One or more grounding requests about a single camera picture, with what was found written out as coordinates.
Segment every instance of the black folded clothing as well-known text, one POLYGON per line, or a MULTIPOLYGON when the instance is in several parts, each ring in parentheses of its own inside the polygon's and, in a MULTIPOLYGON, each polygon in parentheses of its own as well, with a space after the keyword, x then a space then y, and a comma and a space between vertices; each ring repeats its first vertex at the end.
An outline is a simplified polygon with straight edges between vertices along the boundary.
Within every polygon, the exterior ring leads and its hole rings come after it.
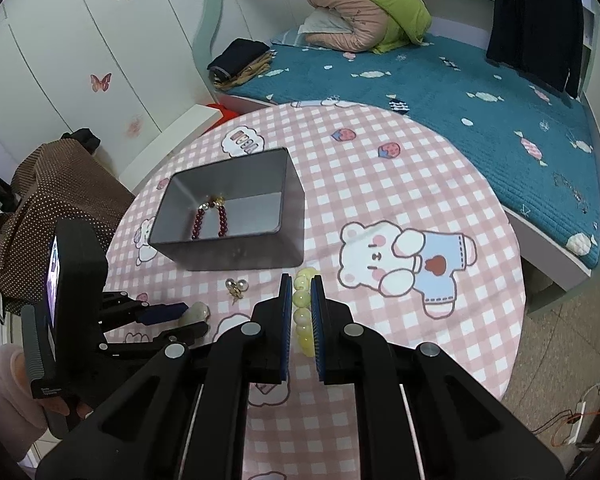
POLYGON ((220 56, 216 57, 206 68, 221 82, 237 76, 249 63, 258 59, 269 50, 269 45, 261 41, 233 40, 220 56))

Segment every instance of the silver bolt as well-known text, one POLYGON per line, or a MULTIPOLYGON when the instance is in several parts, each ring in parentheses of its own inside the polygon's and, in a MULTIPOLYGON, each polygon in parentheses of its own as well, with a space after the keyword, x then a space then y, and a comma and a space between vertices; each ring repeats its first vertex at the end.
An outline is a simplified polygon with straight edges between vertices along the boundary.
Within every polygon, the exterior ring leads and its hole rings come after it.
POLYGON ((250 321, 245 323, 240 330, 242 330, 244 335, 256 335, 257 333, 260 333, 260 325, 250 321))
POLYGON ((440 347, 435 343, 426 342, 420 345, 420 352, 427 357, 435 357, 440 353, 440 347))
POLYGON ((344 333, 351 337, 358 337, 362 335, 364 331, 364 327, 358 323, 349 323, 346 327, 344 327, 344 333))
POLYGON ((171 344, 164 349, 164 354, 169 359, 177 359, 184 354, 184 346, 181 344, 171 344))

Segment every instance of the red fabric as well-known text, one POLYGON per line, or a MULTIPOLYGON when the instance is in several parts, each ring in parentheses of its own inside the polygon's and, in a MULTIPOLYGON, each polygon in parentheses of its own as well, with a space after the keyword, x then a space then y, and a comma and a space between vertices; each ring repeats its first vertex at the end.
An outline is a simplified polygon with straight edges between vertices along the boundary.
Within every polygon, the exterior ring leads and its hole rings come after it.
POLYGON ((227 121, 230 121, 231 119, 235 119, 236 117, 240 116, 239 113, 234 112, 233 110, 229 110, 229 108, 226 108, 222 105, 213 104, 213 105, 206 105, 206 106, 208 106, 209 108, 215 108, 216 110, 220 110, 222 112, 222 118, 219 119, 218 121, 216 121, 214 123, 214 125, 211 128, 209 128, 209 130, 213 130, 216 126, 220 126, 220 124, 223 124, 227 121))

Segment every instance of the box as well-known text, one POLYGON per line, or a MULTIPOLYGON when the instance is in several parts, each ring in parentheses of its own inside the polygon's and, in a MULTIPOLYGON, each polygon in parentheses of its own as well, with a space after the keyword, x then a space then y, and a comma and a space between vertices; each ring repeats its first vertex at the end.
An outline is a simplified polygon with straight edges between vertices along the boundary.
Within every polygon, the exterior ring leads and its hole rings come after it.
POLYGON ((297 267, 304 259, 304 189, 286 148, 219 160, 175 173, 149 245, 187 270, 297 267), (191 231, 198 207, 224 198, 228 232, 218 237, 217 208, 191 231))

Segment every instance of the pink checkered tablecloth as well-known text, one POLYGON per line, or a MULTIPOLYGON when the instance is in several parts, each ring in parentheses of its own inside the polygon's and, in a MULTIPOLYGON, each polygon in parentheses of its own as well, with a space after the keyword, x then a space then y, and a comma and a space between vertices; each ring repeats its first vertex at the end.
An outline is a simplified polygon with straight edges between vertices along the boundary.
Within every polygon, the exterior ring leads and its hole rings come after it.
MULTIPOLYGON (((277 294, 282 272, 299 269, 188 272, 146 241, 173 173, 281 146, 306 195, 303 267, 320 271, 327 297, 388 341, 436 342, 500 398, 525 304, 516 237, 491 187, 458 150, 379 108, 300 102, 206 133, 160 168, 125 214, 107 254, 107 289, 152 303, 203 301, 211 310, 205 342, 247 320, 257 302, 277 294), (232 304, 227 278, 249 282, 243 300, 232 304)), ((108 337, 141 340, 164 328, 131 325, 108 337)), ((352 386, 323 386, 295 337, 291 347, 287 383, 251 386, 244 478, 358 480, 352 386)))

